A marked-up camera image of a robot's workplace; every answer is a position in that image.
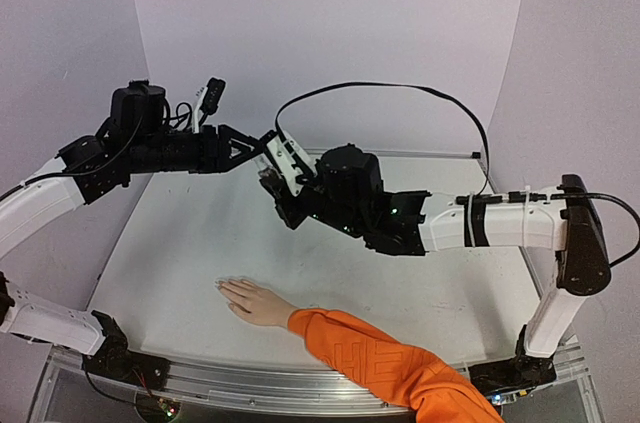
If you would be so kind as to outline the nail polish bottle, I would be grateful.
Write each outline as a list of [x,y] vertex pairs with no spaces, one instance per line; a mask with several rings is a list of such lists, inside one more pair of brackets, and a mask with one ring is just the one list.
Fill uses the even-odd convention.
[[268,182],[279,182],[281,180],[279,173],[271,167],[259,170],[258,176],[260,180],[266,180]]

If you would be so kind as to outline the white nail polish cap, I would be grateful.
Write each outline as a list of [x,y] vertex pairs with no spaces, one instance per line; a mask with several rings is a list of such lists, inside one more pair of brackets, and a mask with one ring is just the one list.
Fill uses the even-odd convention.
[[260,171],[267,170],[272,167],[271,162],[264,154],[257,156],[254,161]]

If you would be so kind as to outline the orange sleeve forearm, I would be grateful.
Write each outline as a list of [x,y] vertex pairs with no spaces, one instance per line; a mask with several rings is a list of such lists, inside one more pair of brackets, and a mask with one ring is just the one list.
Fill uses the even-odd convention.
[[380,400],[415,412],[417,422],[500,422],[491,403],[434,353],[403,344],[338,310],[303,309],[288,329],[309,353]]

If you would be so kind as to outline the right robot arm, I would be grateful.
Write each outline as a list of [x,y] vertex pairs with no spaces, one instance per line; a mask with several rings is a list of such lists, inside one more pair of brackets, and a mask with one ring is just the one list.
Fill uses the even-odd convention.
[[487,247],[553,251],[555,280],[521,339],[528,357],[550,357],[584,301],[611,281],[600,219],[576,175],[538,192],[387,192],[371,153],[348,144],[312,159],[278,138],[257,166],[261,186],[292,230],[312,218],[388,256]]

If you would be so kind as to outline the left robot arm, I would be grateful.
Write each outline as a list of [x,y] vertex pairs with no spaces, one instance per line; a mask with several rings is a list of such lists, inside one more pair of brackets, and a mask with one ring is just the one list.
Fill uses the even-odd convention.
[[[116,89],[110,114],[95,134],[67,144],[2,194],[2,255],[64,215],[128,187],[136,174],[221,174],[259,155],[258,139],[227,125],[205,124],[216,112],[224,87],[222,80],[209,80],[182,130],[172,124],[176,118],[164,88],[138,80]],[[108,340],[118,334],[111,317],[31,296],[7,278],[1,280],[1,330],[94,355],[98,366],[116,380],[128,378],[135,369],[133,354]]]

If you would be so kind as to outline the mannequin hand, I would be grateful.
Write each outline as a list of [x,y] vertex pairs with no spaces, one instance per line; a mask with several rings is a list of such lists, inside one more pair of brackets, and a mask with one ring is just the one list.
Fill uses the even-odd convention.
[[298,308],[268,288],[248,280],[227,279],[216,283],[228,308],[241,320],[260,327],[286,329]]

